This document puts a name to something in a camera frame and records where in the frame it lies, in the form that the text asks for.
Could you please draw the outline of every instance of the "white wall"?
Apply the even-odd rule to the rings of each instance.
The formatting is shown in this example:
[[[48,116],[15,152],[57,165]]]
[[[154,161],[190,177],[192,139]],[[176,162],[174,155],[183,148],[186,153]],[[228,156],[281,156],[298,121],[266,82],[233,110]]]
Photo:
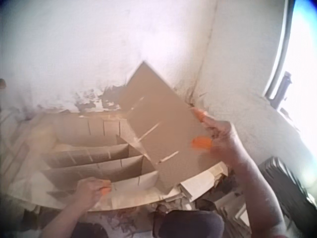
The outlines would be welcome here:
[[[125,84],[144,60],[185,97],[206,54],[215,2],[8,0],[0,76],[10,102],[78,111],[92,101],[103,110],[105,88]]]
[[[300,136],[263,97],[276,57],[284,0],[222,0],[195,100],[211,115],[231,120],[260,164],[280,157],[307,187],[316,160]]]

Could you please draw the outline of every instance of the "person's left hand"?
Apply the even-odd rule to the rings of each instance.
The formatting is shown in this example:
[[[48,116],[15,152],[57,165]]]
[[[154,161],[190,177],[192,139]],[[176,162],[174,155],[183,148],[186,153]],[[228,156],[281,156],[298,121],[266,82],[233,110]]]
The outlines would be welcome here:
[[[111,192],[110,180],[101,180],[94,177],[78,181],[73,205],[82,212],[87,212],[101,198]]]

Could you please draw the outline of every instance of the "orange fingertip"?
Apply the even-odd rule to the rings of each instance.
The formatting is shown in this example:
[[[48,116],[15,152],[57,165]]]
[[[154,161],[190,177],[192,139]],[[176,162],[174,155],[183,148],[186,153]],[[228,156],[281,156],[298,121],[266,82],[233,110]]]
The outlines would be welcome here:
[[[104,187],[100,191],[101,191],[101,194],[104,196],[107,193],[111,192],[111,187]]]
[[[210,150],[212,140],[207,136],[197,136],[192,140],[192,148]]]
[[[202,110],[199,110],[197,108],[193,108],[193,112],[194,112],[194,115],[196,116],[196,118],[200,121],[200,122],[203,122],[205,116],[206,116],[206,112],[202,111]]]

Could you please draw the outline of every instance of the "forearm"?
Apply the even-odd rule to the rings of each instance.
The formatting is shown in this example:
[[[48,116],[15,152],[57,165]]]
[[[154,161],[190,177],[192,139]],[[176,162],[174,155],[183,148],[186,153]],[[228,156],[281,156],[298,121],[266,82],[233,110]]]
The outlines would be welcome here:
[[[69,238],[83,214],[75,205],[68,205],[42,231],[42,238]]]
[[[278,200],[255,162],[244,155],[233,169],[245,195],[253,235],[282,235],[285,227]]]

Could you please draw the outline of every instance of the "black object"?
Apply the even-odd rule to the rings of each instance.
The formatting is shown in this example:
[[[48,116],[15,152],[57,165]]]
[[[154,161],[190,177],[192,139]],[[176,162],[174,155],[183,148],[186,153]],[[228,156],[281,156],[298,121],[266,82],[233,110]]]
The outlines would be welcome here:
[[[275,97],[269,101],[271,106],[274,109],[279,108],[279,105],[284,100],[286,91],[291,83],[292,83],[291,74],[289,72],[285,71],[284,77],[282,79],[281,84],[279,85],[279,87],[277,89],[277,93],[276,93]]]
[[[277,157],[266,160],[259,169],[275,192],[283,213],[305,237],[317,237],[317,208],[294,174]]]

